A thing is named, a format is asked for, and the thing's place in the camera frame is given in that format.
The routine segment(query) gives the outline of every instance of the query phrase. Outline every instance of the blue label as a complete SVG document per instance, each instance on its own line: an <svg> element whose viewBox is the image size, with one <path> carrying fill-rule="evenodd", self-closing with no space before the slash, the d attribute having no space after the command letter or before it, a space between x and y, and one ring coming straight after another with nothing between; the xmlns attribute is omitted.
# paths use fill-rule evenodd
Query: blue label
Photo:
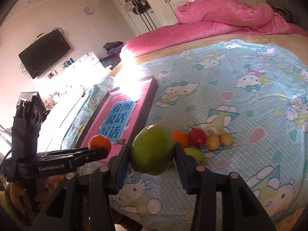
<svg viewBox="0 0 308 231"><path fill-rule="evenodd" d="M107 136L111 142L119 140L134 105L132 100L115 103L98 133Z"/></svg>

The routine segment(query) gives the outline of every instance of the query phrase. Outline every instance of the television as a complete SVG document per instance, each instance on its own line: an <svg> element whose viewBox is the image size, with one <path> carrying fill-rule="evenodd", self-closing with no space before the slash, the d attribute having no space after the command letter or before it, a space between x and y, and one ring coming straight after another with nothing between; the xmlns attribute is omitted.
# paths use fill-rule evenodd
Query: television
<svg viewBox="0 0 308 231"><path fill-rule="evenodd" d="M65 41L61 32L55 29L37 39L22 51L19 54L19 58L29 75L34 79L44 73L69 50L70 46Z"/></svg>

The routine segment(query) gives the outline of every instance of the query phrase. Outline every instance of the pink blanket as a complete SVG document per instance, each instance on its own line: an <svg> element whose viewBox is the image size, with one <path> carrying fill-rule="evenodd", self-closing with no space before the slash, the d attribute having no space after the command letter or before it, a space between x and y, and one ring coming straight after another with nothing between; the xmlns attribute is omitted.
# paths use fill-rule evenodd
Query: pink blanket
<svg viewBox="0 0 308 231"><path fill-rule="evenodd" d="M308 33L288 24L266 3L257 9L238 0L195 0L176 8L178 23L142 34L122 48L121 58L137 57L167 47L222 34Z"/></svg>

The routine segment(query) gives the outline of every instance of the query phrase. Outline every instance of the pillow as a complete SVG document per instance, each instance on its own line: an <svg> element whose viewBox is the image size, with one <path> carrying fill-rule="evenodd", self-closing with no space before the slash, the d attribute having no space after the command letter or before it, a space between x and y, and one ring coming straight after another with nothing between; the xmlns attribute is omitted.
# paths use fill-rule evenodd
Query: pillow
<svg viewBox="0 0 308 231"><path fill-rule="evenodd" d="M274 12L278 13L279 15L281 15L283 17L283 19L286 20L286 22L297 24L301 20L297 15L292 13L287 8L272 6L272 9L273 9Z"/></svg>

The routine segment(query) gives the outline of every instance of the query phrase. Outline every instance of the hanging bag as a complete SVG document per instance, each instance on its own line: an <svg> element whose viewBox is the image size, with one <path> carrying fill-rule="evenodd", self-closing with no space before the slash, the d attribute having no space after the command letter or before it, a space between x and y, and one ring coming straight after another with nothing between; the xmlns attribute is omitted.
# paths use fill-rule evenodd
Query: hanging bag
<svg viewBox="0 0 308 231"><path fill-rule="evenodd" d="M125 0L124 9L125 9L126 11L131 11L131 10L134 9L134 7L135 7L135 6L133 5L133 3L132 3L131 0Z"/></svg>
<svg viewBox="0 0 308 231"><path fill-rule="evenodd" d="M144 13L145 9L142 4L140 4L136 0L132 0L132 3L135 6L135 8L133 9L133 13L135 13L136 15L141 15Z"/></svg>
<svg viewBox="0 0 308 231"><path fill-rule="evenodd" d="M137 1L139 1L139 2L143 5L143 7L144 7L145 10L149 10L149 9L151 8L151 6L150 6L150 4L147 2L147 0L137 0Z"/></svg>

